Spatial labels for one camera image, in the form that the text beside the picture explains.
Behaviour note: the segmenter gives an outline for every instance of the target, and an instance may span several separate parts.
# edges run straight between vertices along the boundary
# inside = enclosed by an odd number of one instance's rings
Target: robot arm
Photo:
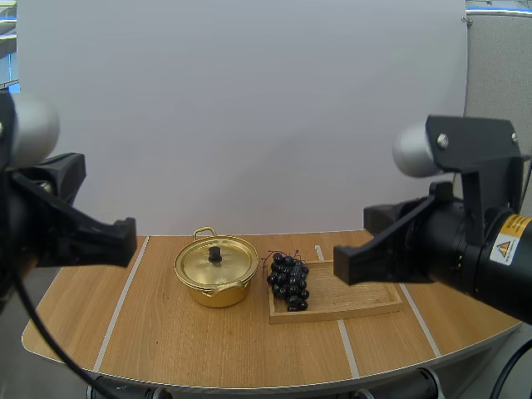
[[[401,136],[397,165],[409,175],[460,173],[464,199],[449,182],[401,204],[364,209],[374,240],[335,247],[334,273],[349,284],[439,281],[532,323],[532,223],[519,216],[524,162],[509,121],[429,116]]]

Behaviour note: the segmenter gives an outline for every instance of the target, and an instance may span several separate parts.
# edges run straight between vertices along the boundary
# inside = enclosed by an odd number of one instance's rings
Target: white tape line
[[[347,335],[346,324],[343,320],[338,320],[338,328],[340,328],[340,335],[342,336],[343,347],[346,350],[347,361],[349,362],[349,368],[351,369],[351,377],[359,378],[357,361],[355,355],[352,352],[351,342],[349,342],[349,336]]]
[[[318,260],[325,260],[323,257],[322,247],[319,245],[314,245],[314,248],[316,249],[316,254],[318,254]]]
[[[325,260],[323,257],[322,247],[319,245],[314,245],[316,249],[316,254],[318,254],[318,260]],[[347,361],[349,362],[349,368],[351,369],[352,378],[359,378],[358,374],[357,361],[355,360],[355,355],[352,352],[351,342],[349,341],[349,336],[347,335],[346,324],[342,319],[338,320],[338,329],[340,330],[340,335],[342,336],[343,348],[346,350]]]
[[[402,292],[405,294],[406,300],[410,304],[412,311],[416,315],[417,321],[419,322],[421,329],[425,333],[425,337],[428,340],[429,344],[431,345],[432,351],[434,352],[436,357],[440,357],[441,356],[440,349],[438,349],[438,346],[436,345],[436,341],[434,341],[434,338],[432,337],[432,334],[429,331],[429,328],[426,326],[425,320],[423,320],[423,317],[419,309],[417,308],[416,303],[414,302],[414,299],[412,299],[412,296],[408,292],[408,289],[406,289],[405,284],[399,283],[399,285],[401,286]]]
[[[103,342],[101,343],[100,347],[100,352],[98,353],[98,358],[96,359],[96,363],[94,364],[94,368],[92,369],[93,372],[100,371],[101,362],[103,361],[103,357],[106,354],[107,345],[111,340],[111,334],[113,333],[113,329],[115,328],[116,320],[118,318],[118,315],[120,314],[120,310],[122,309],[124,300],[126,299],[127,291],[130,289],[131,282],[135,277],[136,270],[139,268],[140,261],[142,260],[142,256],[144,255],[144,251],[146,250],[146,245],[148,245],[149,238],[150,236],[146,236],[144,243],[142,244],[142,248],[140,249],[139,255],[136,257],[135,264],[133,265],[133,268],[130,271],[130,275],[126,280],[126,285],[122,289],[122,293],[118,298],[118,303],[116,303],[115,312],[113,313],[111,321],[109,322],[109,327],[107,327],[106,336],[103,338]]]

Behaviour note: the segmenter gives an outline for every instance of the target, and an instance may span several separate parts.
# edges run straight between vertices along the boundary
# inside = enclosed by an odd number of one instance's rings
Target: lid knob
[[[210,247],[209,248],[209,262],[215,263],[215,262],[221,262],[222,255],[220,254],[219,247]]]

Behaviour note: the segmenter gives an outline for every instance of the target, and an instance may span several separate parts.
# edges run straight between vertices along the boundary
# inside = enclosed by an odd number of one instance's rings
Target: white backdrop
[[[86,154],[76,206],[141,234],[358,229],[425,195],[395,134],[462,115],[463,0],[25,0],[23,91]]]

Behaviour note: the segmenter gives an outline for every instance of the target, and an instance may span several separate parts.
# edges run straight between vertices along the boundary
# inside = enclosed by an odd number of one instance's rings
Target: pot handle
[[[213,235],[217,235],[216,231],[212,227],[205,226],[205,227],[200,227],[194,232],[194,234],[192,235],[192,240],[196,241],[198,239],[198,233],[201,233],[202,231],[210,231]]]
[[[210,291],[208,293],[206,293],[205,291],[202,291],[202,294],[209,298],[216,298],[219,293],[226,291],[228,289],[231,289],[231,288],[245,289],[245,286],[244,286],[244,283],[242,283],[240,280],[237,280],[231,283],[219,285],[217,288],[214,289],[214,291]]]

